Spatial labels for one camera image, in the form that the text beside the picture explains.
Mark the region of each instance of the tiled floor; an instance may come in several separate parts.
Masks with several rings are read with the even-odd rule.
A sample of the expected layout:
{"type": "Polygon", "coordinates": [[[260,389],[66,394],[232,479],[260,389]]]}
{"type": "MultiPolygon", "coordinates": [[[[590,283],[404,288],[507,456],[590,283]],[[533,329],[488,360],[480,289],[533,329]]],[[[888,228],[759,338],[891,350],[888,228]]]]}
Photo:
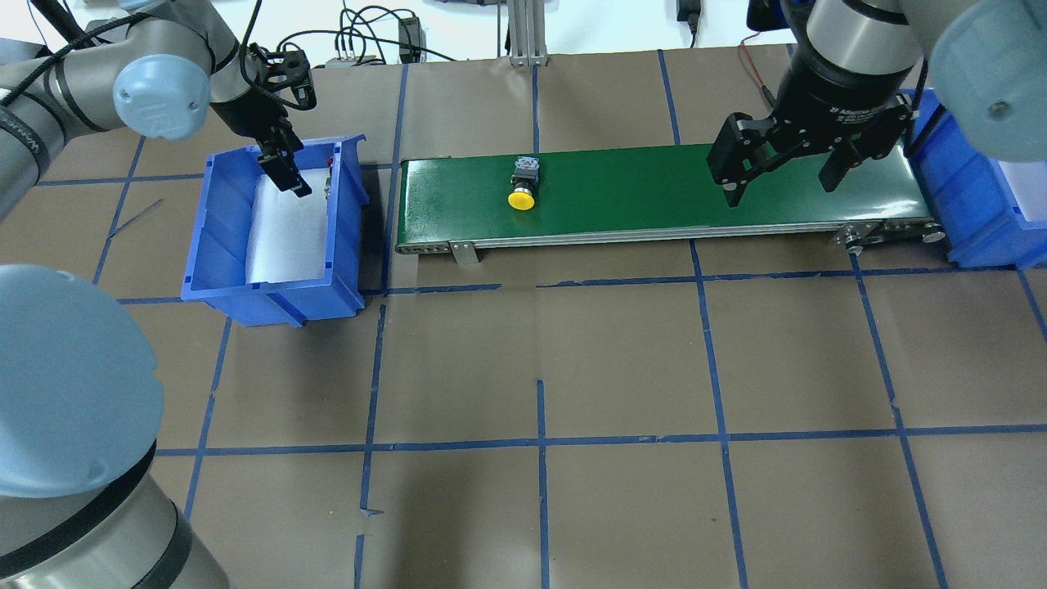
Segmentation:
{"type": "Polygon", "coordinates": [[[203,157],[245,143],[215,117],[77,139],[0,263],[94,278],[142,326],[153,476],[241,589],[1047,586],[1047,270],[826,234],[385,256],[389,163],[672,143],[667,86],[709,141],[759,112],[744,75],[732,49],[318,73],[303,134],[369,135],[351,320],[176,302],[203,157]]]}

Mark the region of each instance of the red wire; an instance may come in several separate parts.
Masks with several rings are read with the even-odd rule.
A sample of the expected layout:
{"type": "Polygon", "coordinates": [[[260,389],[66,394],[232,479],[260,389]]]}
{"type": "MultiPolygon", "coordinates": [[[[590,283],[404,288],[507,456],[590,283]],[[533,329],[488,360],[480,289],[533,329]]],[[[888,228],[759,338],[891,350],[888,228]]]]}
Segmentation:
{"type": "Polygon", "coordinates": [[[753,35],[742,39],[741,43],[738,43],[738,50],[745,55],[745,59],[749,61],[749,67],[753,68],[753,74],[756,75],[756,82],[760,85],[760,88],[762,88],[766,86],[766,84],[763,83],[763,77],[760,76],[760,70],[756,69],[756,64],[753,63],[753,56],[749,54],[749,47],[745,46],[745,41],[756,39],[759,36],[760,32],[754,32],[753,35]]]}

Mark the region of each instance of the yellow button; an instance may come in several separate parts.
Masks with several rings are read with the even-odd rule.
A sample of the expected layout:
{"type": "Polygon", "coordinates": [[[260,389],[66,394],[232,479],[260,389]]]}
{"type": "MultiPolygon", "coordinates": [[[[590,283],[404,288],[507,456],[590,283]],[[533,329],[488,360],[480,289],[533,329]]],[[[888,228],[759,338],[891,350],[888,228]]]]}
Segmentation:
{"type": "Polygon", "coordinates": [[[515,190],[509,195],[509,205],[517,210],[530,210],[534,207],[534,197],[524,190],[515,190]]]}

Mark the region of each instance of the blue bin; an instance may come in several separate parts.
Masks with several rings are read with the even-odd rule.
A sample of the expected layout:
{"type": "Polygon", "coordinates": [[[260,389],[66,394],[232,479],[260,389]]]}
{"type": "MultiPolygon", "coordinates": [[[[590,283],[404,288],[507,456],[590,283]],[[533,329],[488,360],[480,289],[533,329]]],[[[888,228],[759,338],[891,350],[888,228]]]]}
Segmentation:
{"type": "MultiPolygon", "coordinates": [[[[925,92],[917,134],[938,104],[933,90],[925,92]]],[[[1047,260],[1047,221],[1026,220],[1000,163],[971,146],[952,114],[938,121],[914,159],[952,243],[950,259],[1019,269],[1047,260]]]]}
{"type": "MultiPolygon", "coordinates": [[[[353,317],[363,309],[359,275],[361,214],[367,203],[356,143],[363,135],[304,141],[295,153],[302,169],[331,162],[327,244],[320,277],[247,281],[248,236],[262,167],[259,148],[207,157],[193,243],[182,282],[183,301],[203,301],[245,326],[353,317]]],[[[312,186],[324,192],[322,185],[312,186]]]]}

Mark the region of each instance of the green conveyor belt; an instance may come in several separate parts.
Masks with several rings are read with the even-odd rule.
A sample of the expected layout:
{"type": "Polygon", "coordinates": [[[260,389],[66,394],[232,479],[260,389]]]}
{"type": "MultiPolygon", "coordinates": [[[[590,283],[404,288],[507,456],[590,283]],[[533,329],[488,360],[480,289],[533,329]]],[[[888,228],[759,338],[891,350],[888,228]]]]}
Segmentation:
{"type": "Polygon", "coordinates": [[[736,208],[712,182],[709,149],[539,154],[537,204],[527,211],[506,201],[516,155],[405,161],[397,249],[417,252],[449,241],[494,247],[599,242],[601,235],[622,241],[825,230],[853,220],[931,216],[900,148],[851,171],[832,194],[818,181],[827,156],[790,161],[755,180],[736,208]]]}

